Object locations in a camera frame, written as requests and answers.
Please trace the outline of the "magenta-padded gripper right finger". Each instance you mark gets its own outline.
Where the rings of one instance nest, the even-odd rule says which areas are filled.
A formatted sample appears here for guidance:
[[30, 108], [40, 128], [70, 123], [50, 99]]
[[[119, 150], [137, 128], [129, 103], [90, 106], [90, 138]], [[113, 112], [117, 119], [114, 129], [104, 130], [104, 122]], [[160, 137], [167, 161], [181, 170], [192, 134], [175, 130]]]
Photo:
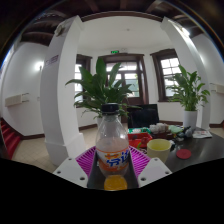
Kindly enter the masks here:
[[130, 146], [130, 164], [127, 172], [129, 189], [141, 188], [171, 174], [170, 169], [157, 157], [146, 154]]

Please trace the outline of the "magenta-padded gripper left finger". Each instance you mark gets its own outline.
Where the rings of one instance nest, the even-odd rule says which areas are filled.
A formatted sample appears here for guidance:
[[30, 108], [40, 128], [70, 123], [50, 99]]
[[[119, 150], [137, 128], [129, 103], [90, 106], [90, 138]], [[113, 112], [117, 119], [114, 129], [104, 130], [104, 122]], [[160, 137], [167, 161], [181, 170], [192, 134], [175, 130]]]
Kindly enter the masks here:
[[76, 158], [66, 158], [53, 174], [83, 188], [101, 189], [101, 172], [95, 147]]

